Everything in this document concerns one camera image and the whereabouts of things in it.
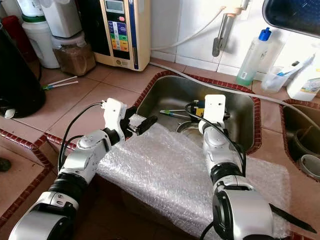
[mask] wire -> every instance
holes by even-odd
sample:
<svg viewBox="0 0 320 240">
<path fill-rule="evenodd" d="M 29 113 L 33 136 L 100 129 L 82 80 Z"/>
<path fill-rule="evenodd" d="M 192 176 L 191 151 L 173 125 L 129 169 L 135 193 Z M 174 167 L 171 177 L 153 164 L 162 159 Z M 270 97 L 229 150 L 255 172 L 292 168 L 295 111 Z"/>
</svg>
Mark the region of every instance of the wire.
<svg viewBox="0 0 320 240">
<path fill-rule="evenodd" d="M 208 27 L 218 16 L 219 14 L 225 9 L 225 6 L 220 7 L 219 11 L 215 14 L 215 16 L 203 27 L 199 28 L 197 31 L 195 31 L 194 33 L 192 33 L 190 36 L 186 37 L 185 39 L 178 41 L 176 43 L 173 43 L 171 45 L 168 46 L 158 46 L 158 47 L 152 47 L 151 50 L 163 50 L 163 49 L 169 49 L 169 48 L 173 48 L 176 46 L 179 46 L 183 43 L 185 43 L 186 41 L 189 41 L 190 39 L 194 38 L 196 35 L 198 35 L 203 29 L 205 29 L 206 27 Z"/>
<path fill-rule="evenodd" d="M 67 148 L 68 148 L 68 145 L 71 143 L 71 141 L 74 140 L 74 139 L 82 138 L 83 136 L 84 136 L 84 135 L 73 136 L 73 137 L 71 137 L 71 138 L 65 143 L 65 145 L 64 145 L 64 147 L 63 147 L 63 150 L 62 150 L 62 160 L 63 160 L 63 158 L 64 158 L 64 155 L 65 155 L 65 153 L 66 153 L 66 150 L 67 150 Z"/>
<path fill-rule="evenodd" d="M 199 120 L 202 120 L 204 122 L 206 122 L 207 124 L 209 124 L 211 127 L 213 127 L 214 129 L 216 129 L 228 142 L 229 144 L 231 144 L 233 146 L 233 148 L 235 149 L 235 152 L 237 153 L 239 159 L 240 159 L 240 163 L 241 163 L 241 167 L 242 167 L 242 175 L 244 177 L 246 177 L 246 166 L 247 166 L 247 158 L 246 158 L 246 154 L 244 152 L 241 152 L 241 150 L 239 149 L 240 147 L 237 146 L 237 144 L 235 142 L 233 142 L 227 135 L 225 135 L 225 133 L 220 129 L 218 128 L 216 125 L 214 125 L 212 122 L 208 121 L 207 119 L 201 117 L 201 116 L 198 116 L 198 115 L 195 115 L 193 113 L 191 113 L 189 110 L 188 110 L 188 107 L 189 106 L 192 106 L 194 103 L 188 103 L 187 105 L 185 105 L 184 107 L 184 110 L 192 117 L 194 118 L 197 118 Z"/>
<path fill-rule="evenodd" d="M 74 124 L 74 122 L 85 112 L 87 111 L 89 108 L 92 108 L 93 106 L 101 106 L 102 102 L 96 102 L 93 103 L 89 106 L 87 106 L 84 110 L 82 110 L 69 124 L 69 126 L 66 128 L 65 134 L 63 136 L 62 142 L 61 142 L 61 148 L 60 148 L 60 152 L 59 152 L 59 156 L 58 156 L 58 172 L 60 171 L 61 167 L 62 167 L 62 157 L 63 157 L 63 151 L 65 148 L 65 143 L 66 143 L 66 139 L 67 139 L 67 135 L 69 133 L 69 130 L 71 128 L 71 126 Z"/>
<path fill-rule="evenodd" d="M 206 226 L 206 228 L 203 230 L 203 232 L 201 233 L 201 236 L 199 238 L 199 240 L 204 240 L 206 234 L 209 232 L 209 230 L 214 226 L 214 222 L 210 222 L 210 224 L 208 226 Z"/>
<path fill-rule="evenodd" d="M 209 88 L 212 88 L 212 89 L 216 89 L 216 90 L 220 90 L 220 91 L 224 91 L 224 92 L 229 92 L 229 93 L 233 93 L 233 94 L 239 94 L 239 95 L 245 95 L 245 96 L 249 96 L 249 97 L 252 97 L 252 98 L 258 98 L 258 99 L 263 99 L 263 100 L 266 100 L 266 101 L 269 101 L 269 102 L 273 102 L 273 103 L 276 103 L 276 104 L 280 104 L 280 105 L 283 105 L 283 106 L 286 106 L 294 111 L 296 111 L 297 113 L 299 113 L 300 115 L 302 115 L 305 119 L 307 119 L 316 129 L 318 129 L 320 131 L 320 126 L 318 124 L 316 124 L 309 116 L 307 116 L 303 111 L 299 110 L 298 108 L 296 108 L 295 106 L 292 106 L 291 104 L 289 103 L 286 103 L 284 101 L 281 101 L 281 100 L 278 100 L 278 99 L 275 99 L 275 98 L 272 98 L 272 97 L 268 97 L 268 96 L 262 96 L 262 95 L 257 95 L 257 94 L 254 94 L 254 93 L 249 93 L 249 92 L 243 92 L 243 91 L 238 91 L 238 90 L 233 90 L 233 89 L 229 89 L 229 88 L 224 88 L 224 87 L 219 87 L 219 86 L 216 86 L 216 85 L 213 85 L 213 84 L 210 84 L 210 83 L 206 83 L 206 82 L 203 82 L 203 81 L 199 81 L 187 74 L 184 74 L 178 70 L 175 70 L 171 67 L 167 67 L 167 66 L 164 66 L 164 65 L 161 65 L 161 64 L 158 64 L 158 63 L 155 63 L 155 62 L 149 62 L 150 65 L 153 65 L 153 66 L 156 66 L 156 67 L 159 67 L 159 68 L 163 68 L 163 69 L 166 69 L 166 70 L 169 70 L 171 72 L 174 72 L 186 79 L 189 79 L 197 84 L 201 84 L 203 86 L 206 86 L 206 87 L 209 87 Z"/>
</svg>

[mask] display screen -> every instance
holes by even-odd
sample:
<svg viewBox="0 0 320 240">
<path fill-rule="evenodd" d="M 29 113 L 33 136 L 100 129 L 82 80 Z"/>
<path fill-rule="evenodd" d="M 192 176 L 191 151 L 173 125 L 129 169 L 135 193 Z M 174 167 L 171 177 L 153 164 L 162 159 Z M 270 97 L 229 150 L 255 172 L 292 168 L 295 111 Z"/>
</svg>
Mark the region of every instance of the display screen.
<svg viewBox="0 0 320 240">
<path fill-rule="evenodd" d="M 105 1 L 106 10 L 108 12 L 114 13 L 124 13 L 124 3 L 122 1 L 116 0 L 106 0 Z"/>
</svg>

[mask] red container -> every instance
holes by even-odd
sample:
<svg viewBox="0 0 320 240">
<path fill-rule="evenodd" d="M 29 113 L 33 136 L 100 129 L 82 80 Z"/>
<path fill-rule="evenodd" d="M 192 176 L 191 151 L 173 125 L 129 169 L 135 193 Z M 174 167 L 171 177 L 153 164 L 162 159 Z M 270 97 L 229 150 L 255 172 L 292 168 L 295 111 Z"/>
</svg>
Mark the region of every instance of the red container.
<svg viewBox="0 0 320 240">
<path fill-rule="evenodd" d="M 22 53 L 22 56 L 27 62 L 32 62 L 37 58 L 37 55 L 16 16 L 7 16 L 2 19 L 2 25 L 8 32 L 17 48 Z"/>
</svg>

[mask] yellow tag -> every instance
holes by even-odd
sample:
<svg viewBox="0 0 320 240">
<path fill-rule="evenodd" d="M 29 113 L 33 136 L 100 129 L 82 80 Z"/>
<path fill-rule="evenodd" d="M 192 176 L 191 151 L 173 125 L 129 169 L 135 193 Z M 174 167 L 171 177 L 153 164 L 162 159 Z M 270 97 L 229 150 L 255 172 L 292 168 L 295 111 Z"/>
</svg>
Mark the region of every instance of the yellow tag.
<svg viewBox="0 0 320 240">
<path fill-rule="evenodd" d="M 204 108 L 197 108 L 195 111 L 195 115 L 199 116 L 199 117 L 203 117 L 205 113 L 205 109 Z"/>
</svg>

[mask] black kettle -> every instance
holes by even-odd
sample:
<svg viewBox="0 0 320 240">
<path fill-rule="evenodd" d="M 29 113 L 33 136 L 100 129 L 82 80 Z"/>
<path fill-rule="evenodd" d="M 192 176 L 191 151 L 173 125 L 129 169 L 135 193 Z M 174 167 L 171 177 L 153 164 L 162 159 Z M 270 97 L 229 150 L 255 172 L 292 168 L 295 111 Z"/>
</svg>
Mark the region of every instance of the black kettle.
<svg viewBox="0 0 320 240">
<path fill-rule="evenodd" d="M 23 118 L 45 103 L 46 95 L 0 23 L 0 116 Z"/>
</svg>

